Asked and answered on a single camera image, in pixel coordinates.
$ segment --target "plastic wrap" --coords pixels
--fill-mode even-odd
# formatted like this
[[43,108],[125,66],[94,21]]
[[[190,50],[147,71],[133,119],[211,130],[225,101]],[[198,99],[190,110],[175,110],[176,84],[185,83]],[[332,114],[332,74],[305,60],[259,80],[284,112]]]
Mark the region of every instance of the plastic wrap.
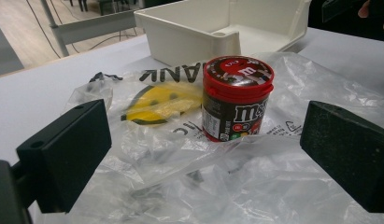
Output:
[[171,108],[161,124],[121,120],[146,86],[202,88],[204,62],[76,89],[66,108],[106,99],[113,147],[69,214],[36,222],[384,223],[384,214],[364,211],[299,146],[308,101],[340,105],[384,128],[384,97],[297,54],[254,57],[276,73],[261,132],[226,143],[206,140],[198,106]]

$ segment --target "white storage bin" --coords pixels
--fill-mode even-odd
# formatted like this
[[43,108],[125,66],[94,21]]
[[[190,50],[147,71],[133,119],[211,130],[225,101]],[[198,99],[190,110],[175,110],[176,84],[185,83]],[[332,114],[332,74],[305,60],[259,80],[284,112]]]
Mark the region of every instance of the white storage bin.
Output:
[[311,0],[185,0],[135,12],[168,65],[281,51],[306,34]]

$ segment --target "plastic container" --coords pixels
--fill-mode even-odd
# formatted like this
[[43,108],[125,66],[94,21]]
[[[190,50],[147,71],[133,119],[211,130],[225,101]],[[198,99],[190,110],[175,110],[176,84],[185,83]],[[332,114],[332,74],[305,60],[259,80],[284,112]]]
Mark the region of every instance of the plastic container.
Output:
[[171,66],[282,51],[306,34],[311,0],[185,0],[135,12],[153,58]]
[[204,67],[203,131],[215,142],[260,130],[274,71],[243,56],[223,56]]

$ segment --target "table surface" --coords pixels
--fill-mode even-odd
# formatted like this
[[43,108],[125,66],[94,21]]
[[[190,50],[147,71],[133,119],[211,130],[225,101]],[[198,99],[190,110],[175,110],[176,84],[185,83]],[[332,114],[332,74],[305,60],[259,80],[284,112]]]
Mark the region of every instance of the table surface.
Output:
[[[308,28],[296,52],[384,95],[384,42]],[[166,67],[150,56],[145,35],[0,77],[0,160],[18,161],[15,148],[57,119],[76,87],[98,73]]]

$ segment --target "wooden floor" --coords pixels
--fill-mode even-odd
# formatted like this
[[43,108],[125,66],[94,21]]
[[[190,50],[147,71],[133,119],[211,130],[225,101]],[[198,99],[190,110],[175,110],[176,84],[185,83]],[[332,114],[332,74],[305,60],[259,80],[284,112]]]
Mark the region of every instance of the wooden floor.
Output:
[[[49,21],[43,11],[40,0],[28,1],[37,16],[44,33],[53,45],[53,48],[58,55],[63,57],[49,27]],[[59,58],[50,47],[49,41],[46,39],[41,28],[39,27],[32,9],[28,6],[28,1],[0,0],[0,28],[11,47],[14,48],[25,68],[35,67]],[[47,0],[47,2],[57,24],[81,21],[100,16],[97,0],[87,1],[89,9],[88,12],[82,12],[80,10],[77,0],[73,0],[72,7],[69,0]],[[131,9],[136,9],[138,4],[136,3],[136,5],[134,5],[133,2],[134,1],[130,2],[130,7]],[[60,19],[57,17],[53,6],[55,7]],[[128,9],[128,7],[120,7],[120,10],[126,9]],[[111,4],[107,4],[105,6],[105,13],[109,14],[112,12],[113,6]],[[78,42],[73,46],[68,45],[67,48],[69,53],[72,55],[77,53],[76,50],[78,52],[83,52],[94,48],[94,46],[106,39],[106,41],[99,44],[96,48],[117,43],[119,41],[126,41],[128,38],[142,34],[143,31],[141,29],[135,28],[122,31],[121,37],[119,37],[119,33],[100,36]]]

